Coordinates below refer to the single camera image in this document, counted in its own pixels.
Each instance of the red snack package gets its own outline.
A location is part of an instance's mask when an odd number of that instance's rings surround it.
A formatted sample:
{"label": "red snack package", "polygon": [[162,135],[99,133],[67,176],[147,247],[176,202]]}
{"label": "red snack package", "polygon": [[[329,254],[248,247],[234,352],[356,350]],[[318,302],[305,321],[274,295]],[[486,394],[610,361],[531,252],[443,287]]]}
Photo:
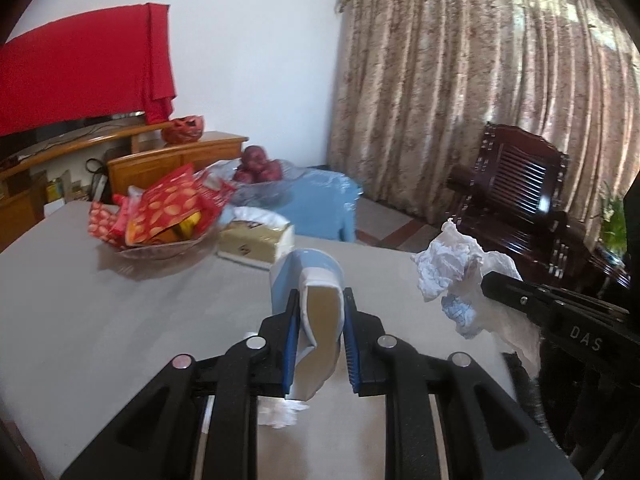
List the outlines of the red snack package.
{"label": "red snack package", "polygon": [[195,237],[199,237],[218,219],[237,188],[226,180],[213,178],[207,173],[204,173],[196,181],[196,186],[198,189],[198,204],[202,217],[193,232]]}
{"label": "red snack package", "polygon": [[114,195],[113,201],[120,206],[120,209],[118,209],[111,233],[118,238],[124,238],[124,233],[127,231],[127,222],[129,221],[129,197]]}
{"label": "red snack package", "polygon": [[87,232],[98,240],[107,242],[114,247],[122,249],[124,243],[121,237],[112,232],[117,216],[111,212],[104,204],[92,202],[89,209],[89,226]]}
{"label": "red snack package", "polygon": [[127,245],[145,242],[199,209],[193,165],[187,164],[165,175],[142,194],[136,216],[127,227]]}

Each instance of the table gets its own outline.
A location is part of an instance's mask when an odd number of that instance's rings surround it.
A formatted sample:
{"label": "table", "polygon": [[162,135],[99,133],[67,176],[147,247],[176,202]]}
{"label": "table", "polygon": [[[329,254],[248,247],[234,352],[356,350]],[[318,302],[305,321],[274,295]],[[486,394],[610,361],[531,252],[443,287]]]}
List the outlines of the table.
{"label": "table", "polygon": [[[176,354],[225,352],[271,313],[268,273],[199,251],[152,268],[86,234],[72,202],[0,254],[0,415],[58,476]],[[424,303],[409,254],[297,237],[344,268],[359,309],[420,352],[471,354],[513,397],[493,337],[465,340]],[[351,393],[344,356],[298,424],[258,431],[260,480],[384,476],[384,400]]]}

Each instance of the green plant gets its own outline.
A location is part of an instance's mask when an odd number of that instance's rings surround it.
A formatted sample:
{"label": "green plant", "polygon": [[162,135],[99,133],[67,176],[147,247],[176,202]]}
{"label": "green plant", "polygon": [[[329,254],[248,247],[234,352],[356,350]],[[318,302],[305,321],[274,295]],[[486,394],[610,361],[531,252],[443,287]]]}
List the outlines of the green plant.
{"label": "green plant", "polygon": [[600,240],[611,253],[622,257],[626,253],[626,224],[623,209],[623,197],[613,194],[609,184],[604,182],[605,190],[600,195]]}

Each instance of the crumpled tissue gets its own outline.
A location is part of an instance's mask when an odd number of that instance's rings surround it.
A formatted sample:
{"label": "crumpled tissue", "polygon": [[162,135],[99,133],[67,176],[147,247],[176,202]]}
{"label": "crumpled tissue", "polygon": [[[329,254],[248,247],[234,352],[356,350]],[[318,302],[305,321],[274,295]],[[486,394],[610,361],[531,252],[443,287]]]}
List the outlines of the crumpled tissue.
{"label": "crumpled tissue", "polygon": [[427,250],[414,254],[418,288],[424,301],[443,292],[443,312],[456,322],[456,331],[472,339],[482,330],[498,335],[517,354],[529,377],[540,372],[540,330],[527,316],[482,293],[482,277],[495,270],[521,280],[514,261],[497,251],[484,252],[478,241],[458,232],[451,219]]}
{"label": "crumpled tissue", "polygon": [[[244,339],[254,335],[258,333],[247,332]],[[298,412],[303,412],[308,407],[309,405],[302,400],[258,396],[258,424],[271,426],[276,430],[293,426],[298,421]]]}

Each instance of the orange decorative pumpkin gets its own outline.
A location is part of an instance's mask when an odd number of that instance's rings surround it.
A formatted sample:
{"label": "orange decorative pumpkin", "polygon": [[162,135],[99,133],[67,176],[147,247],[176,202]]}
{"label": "orange decorative pumpkin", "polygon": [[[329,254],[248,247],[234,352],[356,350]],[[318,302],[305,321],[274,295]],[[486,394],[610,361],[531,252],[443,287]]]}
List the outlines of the orange decorative pumpkin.
{"label": "orange decorative pumpkin", "polygon": [[173,119],[172,123],[171,126],[162,129],[162,139],[168,144],[195,142],[204,131],[204,117],[201,115]]}

